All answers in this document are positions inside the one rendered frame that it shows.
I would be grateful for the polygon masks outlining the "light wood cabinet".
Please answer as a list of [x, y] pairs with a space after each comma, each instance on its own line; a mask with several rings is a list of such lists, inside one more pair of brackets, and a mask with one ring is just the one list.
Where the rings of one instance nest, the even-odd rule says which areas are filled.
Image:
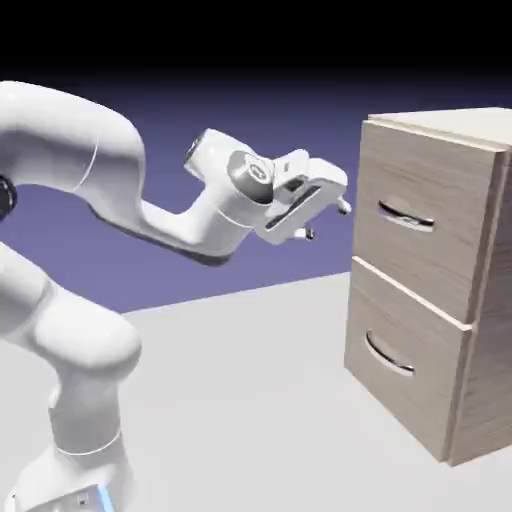
[[367, 121], [507, 151], [484, 248], [475, 316], [468, 323], [472, 335], [449, 457], [443, 461], [459, 465], [512, 445], [512, 109], [373, 114]]

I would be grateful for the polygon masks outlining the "light wood cabinet door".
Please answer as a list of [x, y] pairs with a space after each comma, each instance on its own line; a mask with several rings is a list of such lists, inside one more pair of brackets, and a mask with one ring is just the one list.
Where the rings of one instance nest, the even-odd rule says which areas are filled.
[[[367, 350], [367, 330], [415, 368], [394, 373]], [[472, 326], [360, 257], [352, 258], [345, 367], [439, 461], [449, 457]]]
[[[496, 145], [365, 122], [355, 255], [458, 321], [470, 323], [506, 162], [506, 149]], [[434, 219], [434, 230], [416, 231], [388, 221], [379, 200]]]

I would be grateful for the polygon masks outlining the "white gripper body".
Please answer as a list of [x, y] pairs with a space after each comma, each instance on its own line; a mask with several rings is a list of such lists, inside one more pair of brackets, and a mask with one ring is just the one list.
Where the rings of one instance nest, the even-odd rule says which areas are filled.
[[347, 190], [347, 174], [321, 158], [266, 159], [273, 171], [274, 199], [255, 233], [280, 245], [330, 205], [337, 206]]

